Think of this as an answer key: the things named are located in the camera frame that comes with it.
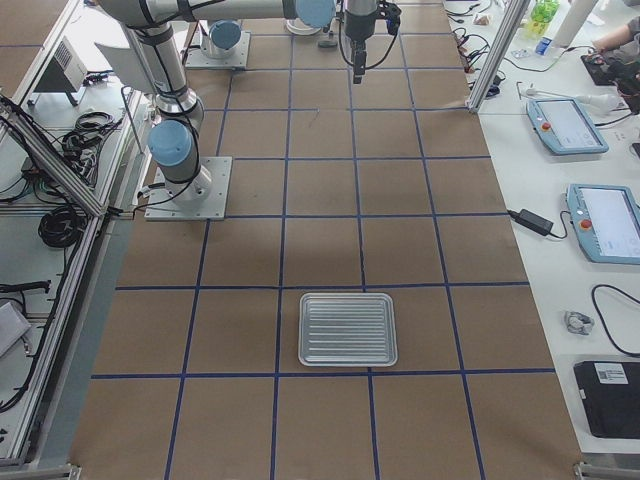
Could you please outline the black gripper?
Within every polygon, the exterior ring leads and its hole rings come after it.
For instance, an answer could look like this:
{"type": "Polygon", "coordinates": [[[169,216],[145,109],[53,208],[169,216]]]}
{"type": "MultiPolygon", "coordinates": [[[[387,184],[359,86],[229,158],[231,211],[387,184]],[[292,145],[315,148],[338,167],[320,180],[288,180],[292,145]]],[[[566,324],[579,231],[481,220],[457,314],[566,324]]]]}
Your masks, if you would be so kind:
{"type": "Polygon", "coordinates": [[[367,57],[366,41],[374,34],[377,21],[384,21],[392,40],[379,60],[383,63],[396,42],[400,25],[401,9],[390,1],[346,0],[344,2],[345,35],[351,49],[353,83],[360,84],[365,75],[367,57]]]}

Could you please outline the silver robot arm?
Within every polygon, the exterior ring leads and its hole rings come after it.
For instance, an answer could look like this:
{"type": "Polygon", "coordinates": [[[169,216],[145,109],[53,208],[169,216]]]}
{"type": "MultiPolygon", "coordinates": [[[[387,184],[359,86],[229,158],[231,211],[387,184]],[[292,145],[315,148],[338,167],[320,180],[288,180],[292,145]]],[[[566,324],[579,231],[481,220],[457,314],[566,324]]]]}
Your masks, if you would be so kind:
{"type": "Polygon", "coordinates": [[[334,1],[101,1],[99,5],[133,33],[141,50],[141,63],[149,71],[163,118],[151,130],[148,146],[169,197],[180,201],[205,196],[212,179],[199,153],[202,102],[188,85],[171,22],[279,18],[323,28],[337,15],[334,1]]]}
{"type": "Polygon", "coordinates": [[[241,27],[236,20],[217,20],[201,26],[200,48],[209,58],[229,57],[240,39],[241,27]]]}

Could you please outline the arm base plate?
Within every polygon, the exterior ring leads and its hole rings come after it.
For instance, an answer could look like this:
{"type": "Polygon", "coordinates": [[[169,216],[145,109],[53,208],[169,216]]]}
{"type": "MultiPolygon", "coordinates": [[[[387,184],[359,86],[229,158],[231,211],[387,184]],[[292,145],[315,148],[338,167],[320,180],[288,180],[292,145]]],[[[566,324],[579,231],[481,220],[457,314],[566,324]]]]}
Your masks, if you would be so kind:
{"type": "Polygon", "coordinates": [[[164,186],[150,192],[150,207],[145,209],[148,221],[221,221],[225,218],[232,171],[232,158],[201,157],[200,173],[182,191],[183,185],[167,183],[159,167],[155,182],[164,186]]]}
{"type": "Polygon", "coordinates": [[[230,49],[215,46],[200,31],[191,42],[186,59],[187,69],[245,70],[249,56],[251,35],[242,31],[240,40],[230,49]]]}

